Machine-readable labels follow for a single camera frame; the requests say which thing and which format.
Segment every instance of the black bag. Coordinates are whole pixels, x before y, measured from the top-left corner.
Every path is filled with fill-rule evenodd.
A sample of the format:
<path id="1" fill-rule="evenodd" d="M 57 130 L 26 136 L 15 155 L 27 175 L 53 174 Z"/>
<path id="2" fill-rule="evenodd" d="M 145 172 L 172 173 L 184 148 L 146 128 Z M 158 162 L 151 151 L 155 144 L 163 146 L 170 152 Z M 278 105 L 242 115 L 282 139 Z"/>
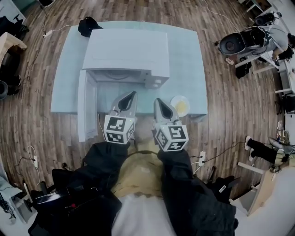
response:
<path id="1" fill-rule="evenodd" d="M 238 68 L 236 68 L 236 77 L 238 79 L 244 77 L 246 74 L 249 73 L 251 66 L 251 62 L 248 62 L 247 64 L 241 65 Z"/>
<path id="2" fill-rule="evenodd" d="M 254 21 L 258 26 L 263 26 L 263 25 L 273 23 L 275 19 L 276 18 L 273 13 L 267 13 L 265 15 L 256 17 Z"/>
<path id="3" fill-rule="evenodd" d="M 78 26 L 78 31 L 82 36 L 89 38 L 92 30 L 103 29 L 100 27 L 97 22 L 92 17 L 86 17 L 84 20 L 81 20 Z"/>

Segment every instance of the shoe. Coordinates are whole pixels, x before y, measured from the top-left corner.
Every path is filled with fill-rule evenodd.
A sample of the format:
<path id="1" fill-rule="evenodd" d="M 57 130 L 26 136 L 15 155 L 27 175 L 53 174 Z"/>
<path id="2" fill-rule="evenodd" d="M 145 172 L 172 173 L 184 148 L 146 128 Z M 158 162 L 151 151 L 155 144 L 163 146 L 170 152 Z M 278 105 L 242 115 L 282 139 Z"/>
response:
<path id="1" fill-rule="evenodd" d="M 250 162 L 252 162 L 253 161 L 253 158 L 254 157 L 252 157 L 252 155 L 251 155 L 251 153 L 254 151 L 254 149 L 252 148 L 251 150 L 250 150 L 250 156 L 249 156 L 249 161 Z"/>
<path id="2" fill-rule="evenodd" d="M 230 64 L 230 65 L 234 65 L 234 61 L 229 59 L 229 58 L 225 58 L 225 61 L 227 62 L 227 64 Z"/>
<path id="3" fill-rule="evenodd" d="M 18 86 L 20 86 L 22 84 L 22 81 L 20 79 L 20 75 L 18 75 L 18 78 L 19 78 L 19 84 L 18 84 Z"/>
<path id="4" fill-rule="evenodd" d="M 246 150 L 246 151 L 250 150 L 250 147 L 247 145 L 247 143 L 248 143 L 248 141 L 249 141 L 250 139 L 251 139 L 250 136 L 247 136 L 247 137 L 246 137 L 246 140 L 245 140 L 245 150 Z"/>

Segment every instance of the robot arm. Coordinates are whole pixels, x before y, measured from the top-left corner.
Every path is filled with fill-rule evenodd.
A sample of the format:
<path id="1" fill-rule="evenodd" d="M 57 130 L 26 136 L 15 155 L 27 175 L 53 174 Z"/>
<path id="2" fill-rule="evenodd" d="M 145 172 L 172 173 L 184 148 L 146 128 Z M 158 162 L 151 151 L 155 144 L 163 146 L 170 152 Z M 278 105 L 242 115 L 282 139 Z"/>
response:
<path id="1" fill-rule="evenodd" d="M 104 134 L 107 142 L 127 144 L 135 129 L 136 108 L 136 91 L 125 93 L 114 100 L 105 117 Z"/>
<path id="2" fill-rule="evenodd" d="M 185 125 L 179 120 L 176 109 L 157 98 L 154 102 L 155 139 L 164 152 L 180 151 L 189 141 Z"/>

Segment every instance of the white shirt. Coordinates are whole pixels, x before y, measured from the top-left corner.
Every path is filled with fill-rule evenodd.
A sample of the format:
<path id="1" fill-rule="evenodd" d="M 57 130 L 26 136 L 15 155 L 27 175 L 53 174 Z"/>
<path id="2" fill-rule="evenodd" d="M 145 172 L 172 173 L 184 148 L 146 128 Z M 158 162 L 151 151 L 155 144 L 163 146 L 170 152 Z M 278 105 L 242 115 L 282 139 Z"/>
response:
<path id="1" fill-rule="evenodd" d="M 119 200 L 112 236 L 176 236 L 162 199 L 130 194 Z"/>

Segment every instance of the sneaker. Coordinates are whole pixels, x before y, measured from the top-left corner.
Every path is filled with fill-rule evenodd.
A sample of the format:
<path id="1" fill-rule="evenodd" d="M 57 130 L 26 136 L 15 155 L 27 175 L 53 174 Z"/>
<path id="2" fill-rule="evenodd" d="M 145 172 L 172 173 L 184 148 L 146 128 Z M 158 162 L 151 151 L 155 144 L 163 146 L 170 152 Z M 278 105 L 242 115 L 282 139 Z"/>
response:
<path id="1" fill-rule="evenodd" d="M 227 64 L 234 65 L 234 61 L 229 58 L 225 58 L 225 61 L 227 62 Z"/>
<path id="2" fill-rule="evenodd" d="M 248 143 L 248 141 L 249 141 L 250 139 L 251 139 L 250 136 L 247 136 L 247 137 L 246 137 L 246 140 L 245 140 L 245 150 L 246 150 L 246 151 L 250 150 L 250 147 L 247 145 L 247 143 Z"/>
<path id="3" fill-rule="evenodd" d="M 250 150 L 250 156 L 249 156 L 249 161 L 250 162 L 252 162 L 253 161 L 253 158 L 254 157 L 252 157 L 252 155 L 251 155 L 251 153 L 254 151 L 254 149 L 252 148 L 251 150 Z"/>

